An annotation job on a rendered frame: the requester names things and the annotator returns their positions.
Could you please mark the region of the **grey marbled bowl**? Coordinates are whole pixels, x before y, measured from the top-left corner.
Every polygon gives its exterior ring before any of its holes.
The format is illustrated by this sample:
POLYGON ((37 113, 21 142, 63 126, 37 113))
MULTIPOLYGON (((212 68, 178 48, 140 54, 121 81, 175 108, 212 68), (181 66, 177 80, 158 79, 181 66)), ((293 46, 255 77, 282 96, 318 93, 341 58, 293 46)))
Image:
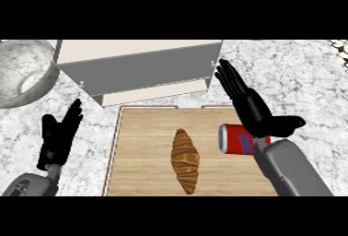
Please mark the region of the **grey marbled bowl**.
POLYGON ((46 40, 0 42, 0 109, 22 107, 55 87, 60 70, 46 40))

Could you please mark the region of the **wooden tray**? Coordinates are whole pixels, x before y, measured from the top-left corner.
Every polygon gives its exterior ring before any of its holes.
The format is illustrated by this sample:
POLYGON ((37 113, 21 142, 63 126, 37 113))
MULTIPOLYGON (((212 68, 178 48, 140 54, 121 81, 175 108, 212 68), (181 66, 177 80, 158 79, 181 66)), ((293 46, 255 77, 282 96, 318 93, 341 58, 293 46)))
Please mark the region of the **wooden tray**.
POLYGON ((106 195, 264 195, 276 191, 254 157, 218 148, 231 108, 121 109, 106 195))

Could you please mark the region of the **red soda can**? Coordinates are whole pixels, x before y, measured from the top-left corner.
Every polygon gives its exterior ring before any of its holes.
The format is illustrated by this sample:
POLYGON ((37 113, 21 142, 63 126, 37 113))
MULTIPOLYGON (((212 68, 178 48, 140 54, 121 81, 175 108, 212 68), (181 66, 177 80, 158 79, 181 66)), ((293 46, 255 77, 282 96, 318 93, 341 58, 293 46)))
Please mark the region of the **red soda can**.
POLYGON ((252 135, 242 124, 223 124, 217 132, 218 149, 224 154, 252 155, 252 135))

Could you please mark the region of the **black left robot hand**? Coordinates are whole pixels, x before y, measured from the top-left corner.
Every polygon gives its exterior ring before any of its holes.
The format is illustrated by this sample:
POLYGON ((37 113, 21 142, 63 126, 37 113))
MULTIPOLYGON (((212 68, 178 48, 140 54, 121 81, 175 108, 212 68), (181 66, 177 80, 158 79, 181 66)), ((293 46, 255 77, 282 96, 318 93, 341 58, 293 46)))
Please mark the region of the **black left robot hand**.
POLYGON ((46 171, 52 164, 65 164, 81 120, 80 99, 71 104, 60 122, 52 114, 43 116, 43 147, 37 163, 41 171, 46 171))

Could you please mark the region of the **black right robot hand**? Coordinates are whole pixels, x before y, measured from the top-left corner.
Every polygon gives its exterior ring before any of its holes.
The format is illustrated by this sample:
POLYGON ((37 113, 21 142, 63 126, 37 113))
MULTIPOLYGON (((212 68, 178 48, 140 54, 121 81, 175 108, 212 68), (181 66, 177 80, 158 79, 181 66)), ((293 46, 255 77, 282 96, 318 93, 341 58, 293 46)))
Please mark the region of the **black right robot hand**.
POLYGON ((305 126, 305 119, 296 115, 274 116, 258 92, 245 84, 230 62, 218 60, 215 77, 234 105, 239 121, 257 138, 289 137, 305 126))

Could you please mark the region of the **cream and grey tiered shelf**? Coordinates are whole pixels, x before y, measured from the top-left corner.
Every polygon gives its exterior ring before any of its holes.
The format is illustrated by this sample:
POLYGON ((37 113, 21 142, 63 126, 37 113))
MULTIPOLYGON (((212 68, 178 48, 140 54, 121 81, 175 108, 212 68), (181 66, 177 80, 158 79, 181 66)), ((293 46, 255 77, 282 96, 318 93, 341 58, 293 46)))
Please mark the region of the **cream and grey tiered shelf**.
POLYGON ((205 91, 220 40, 59 40, 60 71, 100 106, 205 91))

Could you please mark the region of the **brown croissant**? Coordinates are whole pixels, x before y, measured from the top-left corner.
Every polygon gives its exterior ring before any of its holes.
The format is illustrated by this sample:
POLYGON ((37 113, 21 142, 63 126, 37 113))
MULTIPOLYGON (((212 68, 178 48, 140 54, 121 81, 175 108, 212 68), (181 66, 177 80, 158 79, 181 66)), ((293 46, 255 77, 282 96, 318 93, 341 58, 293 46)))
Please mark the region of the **brown croissant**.
POLYGON ((172 140, 171 165, 183 190, 192 195, 199 180, 201 155, 192 138, 181 128, 177 130, 172 140))

